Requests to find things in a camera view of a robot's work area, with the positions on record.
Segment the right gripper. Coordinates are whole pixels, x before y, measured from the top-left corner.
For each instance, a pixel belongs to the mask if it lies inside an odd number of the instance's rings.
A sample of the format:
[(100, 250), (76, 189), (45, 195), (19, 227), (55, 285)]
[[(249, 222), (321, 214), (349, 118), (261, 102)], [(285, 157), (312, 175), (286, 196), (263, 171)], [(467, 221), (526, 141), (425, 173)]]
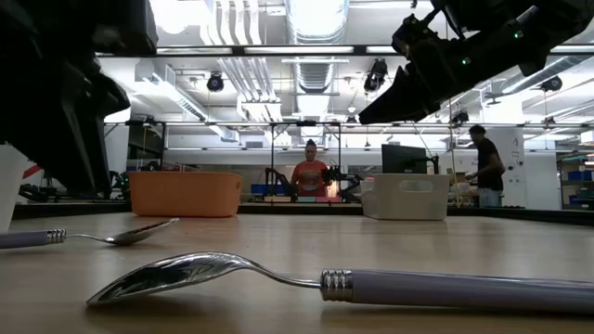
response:
[(444, 10), (458, 37), (441, 38), (411, 15), (392, 36), (392, 48), (408, 60), (392, 85), (359, 113), (360, 123), (418, 122), (443, 101), (514, 66), (529, 74), (529, 10), (489, 8), (485, 13)]

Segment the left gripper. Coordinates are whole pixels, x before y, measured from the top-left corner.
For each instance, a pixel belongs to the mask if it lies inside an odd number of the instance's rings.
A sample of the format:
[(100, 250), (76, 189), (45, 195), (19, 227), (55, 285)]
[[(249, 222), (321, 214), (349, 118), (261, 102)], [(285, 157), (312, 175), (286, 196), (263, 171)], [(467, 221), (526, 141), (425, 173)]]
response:
[[(148, 57), (158, 43), (148, 0), (3, 0), (1, 42), (9, 37), (64, 55)], [(68, 190), (106, 192), (104, 120), (130, 107), (125, 90), (67, 61), (30, 71), (8, 70), (1, 81), (1, 138)]]

